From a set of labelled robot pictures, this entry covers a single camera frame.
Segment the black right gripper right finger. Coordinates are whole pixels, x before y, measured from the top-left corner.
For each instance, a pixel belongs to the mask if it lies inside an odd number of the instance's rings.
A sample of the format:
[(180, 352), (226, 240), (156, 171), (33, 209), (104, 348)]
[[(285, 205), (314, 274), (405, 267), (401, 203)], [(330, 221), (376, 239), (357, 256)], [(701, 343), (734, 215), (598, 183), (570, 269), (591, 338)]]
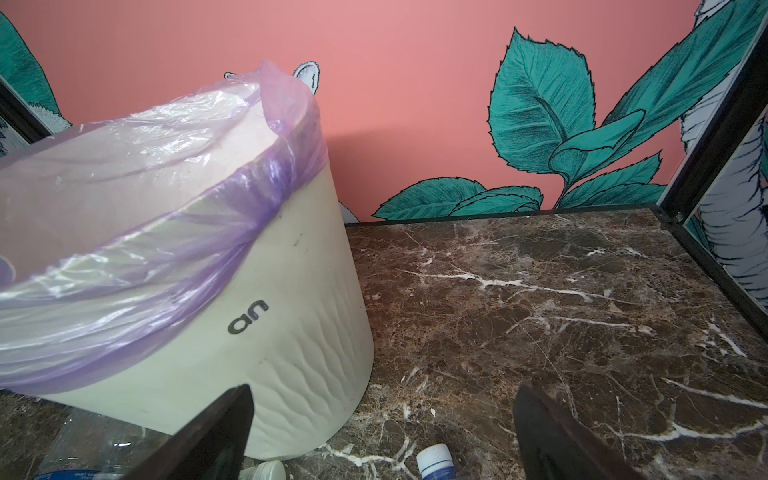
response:
[(542, 390), (523, 384), (513, 415), (528, 479), (641, 479), (616, 452)]

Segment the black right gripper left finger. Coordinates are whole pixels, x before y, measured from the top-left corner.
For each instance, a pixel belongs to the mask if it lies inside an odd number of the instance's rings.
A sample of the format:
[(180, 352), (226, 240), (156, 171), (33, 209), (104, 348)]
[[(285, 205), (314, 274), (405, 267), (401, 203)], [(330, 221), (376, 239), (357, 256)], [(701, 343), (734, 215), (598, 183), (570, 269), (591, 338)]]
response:
[(230, 388), (124, 477), (236, 480), (253, 415), (250, 386)]

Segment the clear purple cap bottle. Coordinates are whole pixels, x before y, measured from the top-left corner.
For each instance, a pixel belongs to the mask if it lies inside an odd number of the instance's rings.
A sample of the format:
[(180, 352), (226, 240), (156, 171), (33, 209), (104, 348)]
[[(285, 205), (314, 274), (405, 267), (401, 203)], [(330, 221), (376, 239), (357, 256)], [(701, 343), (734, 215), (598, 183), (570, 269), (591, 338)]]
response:
[(416, 457), (422, 480), (454, 480), (457, 471), (449, 447), (444, 444), (431, 445), (421, 450)]

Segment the blue Pocari label bottle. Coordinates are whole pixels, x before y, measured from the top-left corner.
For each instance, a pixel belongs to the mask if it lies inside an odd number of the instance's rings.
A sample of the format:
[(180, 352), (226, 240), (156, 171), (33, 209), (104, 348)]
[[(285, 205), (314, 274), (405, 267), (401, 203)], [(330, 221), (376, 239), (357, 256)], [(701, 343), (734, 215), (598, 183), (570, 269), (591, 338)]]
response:
[(167, 434), (84, 410), (64, 422), (37, 479), (120, 479), (167, 440)]

